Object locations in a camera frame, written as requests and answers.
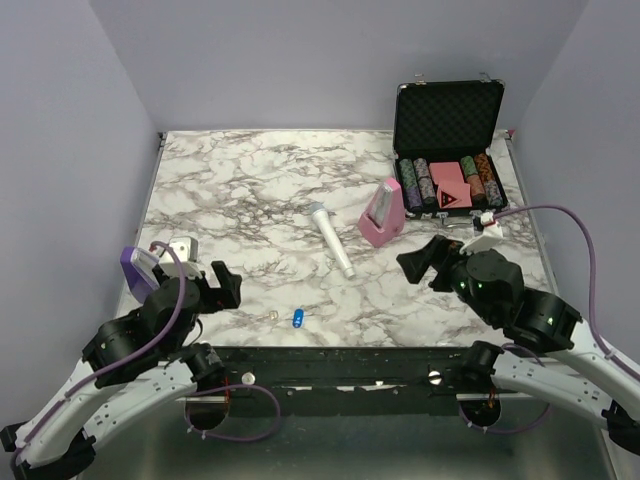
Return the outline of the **blue key tag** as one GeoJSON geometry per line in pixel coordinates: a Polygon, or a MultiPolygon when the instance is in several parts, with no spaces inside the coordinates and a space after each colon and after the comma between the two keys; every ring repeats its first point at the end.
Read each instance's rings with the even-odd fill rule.
{"type": "Polygon", "coordinates": [[[296,329],[301,328],[304,323],[305,312],[303,309],[298,308],[294,311],[292,318],[292,326],[296,329]]]}

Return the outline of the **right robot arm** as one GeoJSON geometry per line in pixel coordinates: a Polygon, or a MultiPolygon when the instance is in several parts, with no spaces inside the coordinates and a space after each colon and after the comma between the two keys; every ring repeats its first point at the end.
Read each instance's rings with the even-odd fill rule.
{"type": "Polygon", "coordinates": [[[396,260],[411,284],[434,269],[429,284],[433,291],[455,294],[518,347],[553,358],[576,373],[568,376],[477,341],[465,365],[470,380],[573,410],[606,430],[617,446],[639,452],[639,366],[597,338],[575,308],[552,293],[526,286],[521,267],[495,249],[475,251],[436,235],[396,260]]]}

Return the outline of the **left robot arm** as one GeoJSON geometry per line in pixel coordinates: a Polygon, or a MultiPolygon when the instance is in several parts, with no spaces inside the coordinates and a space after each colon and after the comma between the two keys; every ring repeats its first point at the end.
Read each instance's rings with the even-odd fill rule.
{"type": "Polygon", "coordinates": [[[155,407],[221,387],[225,369],[207,343],[187,343],[202,314],[236,309],[242,278],[222,261],[209,285],[191,263],[164,265],[129,283],[140,307],[101,325],[72,374],[31,420],[1,431],[17,479],[71,479],[94,461],[101,442],[155,407]]]}

